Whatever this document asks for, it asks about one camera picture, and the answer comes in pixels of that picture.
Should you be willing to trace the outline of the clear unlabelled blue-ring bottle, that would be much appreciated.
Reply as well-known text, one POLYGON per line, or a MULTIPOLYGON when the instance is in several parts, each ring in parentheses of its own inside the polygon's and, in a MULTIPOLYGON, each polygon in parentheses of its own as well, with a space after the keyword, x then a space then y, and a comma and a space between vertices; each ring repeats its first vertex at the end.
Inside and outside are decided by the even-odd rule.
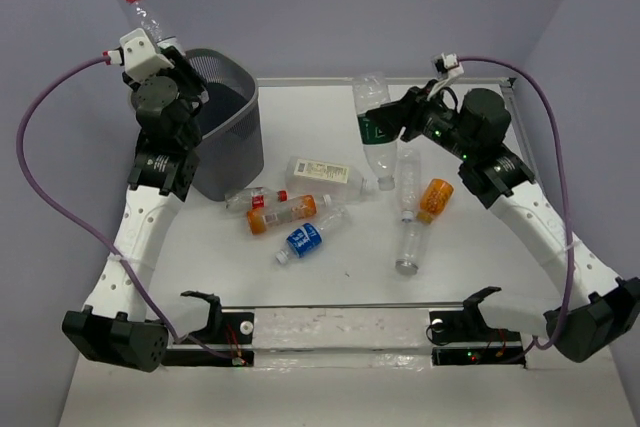
POLYGON ((416 215, 421 193, 421 156, 418 151, 400 150, 397 181, 400 219, 410 222, 416 215))

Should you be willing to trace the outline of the red-label Nongfu water bottle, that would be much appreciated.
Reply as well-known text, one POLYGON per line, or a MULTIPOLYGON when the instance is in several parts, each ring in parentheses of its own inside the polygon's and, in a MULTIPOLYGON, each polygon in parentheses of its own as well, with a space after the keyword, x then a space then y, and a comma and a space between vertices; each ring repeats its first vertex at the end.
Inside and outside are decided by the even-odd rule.
POLYGON ((142 28, 161 48, 175 47, 181 54, 184 48, 178 41, 175 32, 151 8, 147 0, 124 0, 128 5, 127 15, 134 28, 142 28))

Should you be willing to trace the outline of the blue-label water bottle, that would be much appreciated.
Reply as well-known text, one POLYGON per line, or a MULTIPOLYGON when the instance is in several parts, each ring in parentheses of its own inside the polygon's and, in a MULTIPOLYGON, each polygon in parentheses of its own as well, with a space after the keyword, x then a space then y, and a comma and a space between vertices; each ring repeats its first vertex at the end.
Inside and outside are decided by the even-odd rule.
POLYGON ((350 223, 351 215, 346 207, 333 207, 316 220, 293 230, 286 237, 283 247, 275 253, 275 259, 280 265, 304 259, 350 223))

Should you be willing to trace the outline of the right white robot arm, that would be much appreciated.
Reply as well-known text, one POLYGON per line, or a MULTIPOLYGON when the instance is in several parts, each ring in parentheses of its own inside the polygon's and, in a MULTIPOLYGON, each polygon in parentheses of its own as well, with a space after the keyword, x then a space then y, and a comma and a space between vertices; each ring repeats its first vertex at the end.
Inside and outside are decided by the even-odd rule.
POLYGON ((460 326, 468 337, 516 331, 546 338, 565 358, 581 363, 633 327, 638 278, 622 278, 586 247, 548 202, 533 172, 505 145, 511 115, 500 94, 474 88, 450 108, 429 86, 412 87, 365 117, 393 140, 424 136, 460 159, 463 185, 516 235, 561 296, 556 306, 486 287, 463 302, 460 326))

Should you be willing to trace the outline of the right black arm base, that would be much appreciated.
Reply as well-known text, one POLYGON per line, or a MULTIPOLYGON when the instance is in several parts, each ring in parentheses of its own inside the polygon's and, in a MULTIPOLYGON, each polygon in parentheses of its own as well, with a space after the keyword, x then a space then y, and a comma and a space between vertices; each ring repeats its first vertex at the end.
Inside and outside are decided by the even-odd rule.
POLYGON ((430 311, 425 335, 435 367, 526 365, 520 333, 474 324, 463 310, 430 311))

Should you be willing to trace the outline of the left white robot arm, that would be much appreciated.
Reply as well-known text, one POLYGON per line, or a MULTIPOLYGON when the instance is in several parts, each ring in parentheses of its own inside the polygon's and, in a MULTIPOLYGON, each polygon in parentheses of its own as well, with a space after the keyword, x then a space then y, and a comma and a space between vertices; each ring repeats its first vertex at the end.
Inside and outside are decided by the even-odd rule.
POLYGON ((208 100, 206 81, 185 56, 173 46, 161 53, 166 65, 141 79, 123 75, 140 127, 125 209, 100 279, 82 309, 62 321, 63 333, 86 359, 143 372, 160 365, 176 333, 148 289, 198 168, 196 117, 208 100), (156 320, 148 320, 149 311, 156 320))

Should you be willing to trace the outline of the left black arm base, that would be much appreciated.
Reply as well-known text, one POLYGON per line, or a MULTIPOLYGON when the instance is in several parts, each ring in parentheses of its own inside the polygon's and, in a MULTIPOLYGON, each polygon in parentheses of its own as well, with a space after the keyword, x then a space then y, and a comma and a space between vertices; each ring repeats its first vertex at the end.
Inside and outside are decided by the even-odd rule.
POLYGON ((179 345, 170 346, 161 361, 163 367, 248 368, 254 366, 253 311, 222 312, 217 331, 206 327, 193 332, 179 345))

